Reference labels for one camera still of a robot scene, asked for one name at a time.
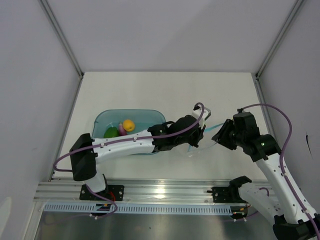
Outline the clear zip top bag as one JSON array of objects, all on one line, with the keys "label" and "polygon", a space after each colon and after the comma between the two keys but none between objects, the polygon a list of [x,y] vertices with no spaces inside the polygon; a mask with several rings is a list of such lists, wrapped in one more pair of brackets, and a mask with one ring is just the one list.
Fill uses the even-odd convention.
[{"label": "clear zip top bag", "polygon": [[186,152],[187,156],[193,157],[215,146],[217,143],[212,140],[212,137],[220,130],[222,126],[223,123],[219,123],[214,126],[206,127],[203,132],[203,138],[198,143],[198,147],[191,145],[188,146]]}]

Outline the yellow toy orange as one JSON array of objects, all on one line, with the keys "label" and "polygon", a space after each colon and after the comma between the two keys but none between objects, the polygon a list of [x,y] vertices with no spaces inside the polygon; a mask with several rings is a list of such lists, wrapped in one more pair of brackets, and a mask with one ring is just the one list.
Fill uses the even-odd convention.
[{"label": "yellow toy orange", "polygon": [[126,132],[132,132],[136,128],[135,123],[130,119],[124,120],[122,127]]}]

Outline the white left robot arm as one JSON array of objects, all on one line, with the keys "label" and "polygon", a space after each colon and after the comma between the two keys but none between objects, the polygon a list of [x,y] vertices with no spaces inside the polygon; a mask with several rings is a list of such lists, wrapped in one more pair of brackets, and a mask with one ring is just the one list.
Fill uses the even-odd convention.
[{"label": "white left robot arm", "polygon": [[109,188],[104,174],[97,170],[99,164],[129,155],[170,151],[183,144],[197,148],[205,128],[205,117],[186,115],[176,122],[156,124],[132,135],[92,138],[84,133],[69,151],[73,180],[85,183],[97,200],[103,200]]}]

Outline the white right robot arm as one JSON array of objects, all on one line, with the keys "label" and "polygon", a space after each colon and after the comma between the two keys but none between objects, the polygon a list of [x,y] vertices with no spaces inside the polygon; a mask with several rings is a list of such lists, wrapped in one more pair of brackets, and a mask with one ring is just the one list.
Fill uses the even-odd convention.
[{"label": "white right robot arm", "polygon": [[310,205],[289,172],[277,141],[261,134],[250,112],[227,119],[212,137],[229,149],[242,148],[268,180],[277,201],[261,191],[246,176],[229,182],[228,196],[234,202],[251,204],[272,225],[278,240],[309,240],[320,237],[320,214]]}]

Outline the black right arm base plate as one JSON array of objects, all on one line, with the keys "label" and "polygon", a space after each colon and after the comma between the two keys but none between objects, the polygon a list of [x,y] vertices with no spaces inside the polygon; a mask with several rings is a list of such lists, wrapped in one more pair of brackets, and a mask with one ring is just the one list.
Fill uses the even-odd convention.
[{"label": "black right arm base plate", "polygon": [[206,191],[211,194],[214,203],[230,203],[230,204],[245,204],[245,200],[240,198],[239,194],[230,187],[212,187]]}]

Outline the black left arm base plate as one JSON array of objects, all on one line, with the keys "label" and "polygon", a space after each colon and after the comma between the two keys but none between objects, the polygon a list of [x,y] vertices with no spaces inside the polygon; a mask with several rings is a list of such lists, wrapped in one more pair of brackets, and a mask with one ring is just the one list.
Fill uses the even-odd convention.
[{"label": "black left arm base plate", "polygon": [[[108,185],[106,190],[100,191],[97,195],[102,196],[112,201],[122,201],[124,196],[125,186],[124,185]],[[101,201],[100,197],[92,194],[88,187],[84,184],[81,186],[79,199],[82,201]]]}]

